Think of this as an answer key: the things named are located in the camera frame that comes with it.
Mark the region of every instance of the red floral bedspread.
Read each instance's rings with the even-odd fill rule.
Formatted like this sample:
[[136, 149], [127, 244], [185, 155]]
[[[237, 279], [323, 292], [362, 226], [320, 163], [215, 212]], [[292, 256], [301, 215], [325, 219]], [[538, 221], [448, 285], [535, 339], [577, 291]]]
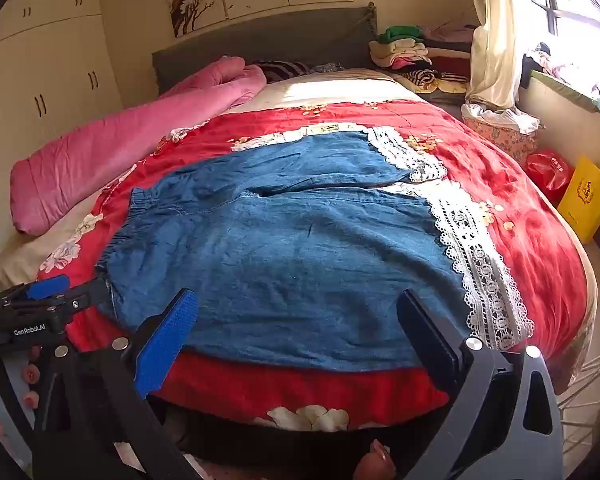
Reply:
[[[568, 233], [511, 158], [426, 103], [341, 103], [315, 110], [227, 114], [177, 142], [163, 141], [154, 155], [104, 190], [92, 216], [70, 245], [46, 262], [50, 272], [42, 271], [40, 278], [67, 274], [72, 285], [91, 279], [94, 264], [125, 221], [133, 187], [147, 188], [184, 164], [229, 153], [243, 137], [325, 122], [393, 126], [411, 146], [439, 158], [449, 179], [458, 181], [474, 202], [483, 203], [483, 220], [535, 322], [529, 342], [546, 358], [567, 349], [582, 325], [587, 303], [584, 269]], [[68, 333], [80, 350], [89, 351], [110, 344], [122, 331], [90, 308], [75, 317]], [[291, 420], [286, 426], [290, 429], [308, 429], [320, 420], [323, 424], [314, 429], [330, 424], [349, 430], [368, 423], [391, 425], [446, 403], [446, 395], [418, 368], [337, 373], [226, 362], [191, 352], [178, 357], [159, 395], [240, 422]], [[325, 412], [333, 416], [320, 418]]]

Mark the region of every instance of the white cloth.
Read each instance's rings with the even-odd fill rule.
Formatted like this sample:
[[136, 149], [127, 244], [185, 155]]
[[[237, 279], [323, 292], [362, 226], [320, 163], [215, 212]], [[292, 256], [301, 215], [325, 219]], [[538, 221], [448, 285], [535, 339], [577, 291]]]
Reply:
[[424, 43], [416, 43], [416, 40], [404, 38], [403, 40], [395, 40], [391, 43], [378, 43], [377, 41], [369, 41], [369, 51], [376, 57], [387, 57], [391, 54], [399, 52], [410, 54], [411, 56], [426, 56], [427, 49]]
[[516, 107], [501, 112], [492, 112], [476, 103], [460, 107], [463, 118], [476, 119], [499, 128], [510, 128], [521, 134], [531, 134], [540, 127], [540, 119], [518, 110]]
[[482, 25], [471, 49], [468, 101], [511, 108], [520, 84], [526, 0], [474, 0]]

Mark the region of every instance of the gray headboard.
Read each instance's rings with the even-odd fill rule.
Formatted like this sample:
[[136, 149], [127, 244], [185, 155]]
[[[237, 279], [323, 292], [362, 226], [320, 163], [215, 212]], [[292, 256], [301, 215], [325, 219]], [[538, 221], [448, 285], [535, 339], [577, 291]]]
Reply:
[[153, 53], [160, 93], [223, 54], [247, 62], [259, 59], [329, 62], [345, 68], [369, 67], [368, 42], [378, 33], [376, 8], [295, 10], [234, 23]]

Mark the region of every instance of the wall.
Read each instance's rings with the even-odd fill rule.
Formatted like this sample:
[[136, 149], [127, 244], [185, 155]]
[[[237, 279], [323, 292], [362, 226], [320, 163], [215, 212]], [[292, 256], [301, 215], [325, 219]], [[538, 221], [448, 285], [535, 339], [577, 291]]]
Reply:
[[[378, 8], [378, 26], [381, 30], [398, 24], [421, 23], [438, 27], [450, 20], [462, 23], [475, 23], [476, 20], [473, 0], [354, 0], [356, 6], [364, 6], [369, 2], [374, 2]], [[190, 34], [178, 40], [174, 38], [166, 0], [100, 0], [100, 5], [109, 55], [123, 104], [129, 107], [154, 99], [158, 89], [151, 64], [152, 52], [166, 48], [175, 41], [186, 40]], [[294, 6], [292, 9], [315, 6]], [[281, 11], [266, 11], [227, 20], [201, 31], [274, 12]]]
[[520, 89], [520, 108], [538, 117], [541, 146], [560, 153], [575, 165], [585, 155], [600, 168], [600, 114], [583, 110], [536, 79]]

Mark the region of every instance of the laundry basket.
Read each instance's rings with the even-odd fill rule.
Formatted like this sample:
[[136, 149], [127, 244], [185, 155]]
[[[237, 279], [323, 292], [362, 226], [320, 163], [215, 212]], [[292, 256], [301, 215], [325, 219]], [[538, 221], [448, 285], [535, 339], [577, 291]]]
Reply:
[[520, 110], [491, 112], [480, 105], [462, 105], [462, 120], [522, 165], [527, 155], [538, 150], [540, 121]]

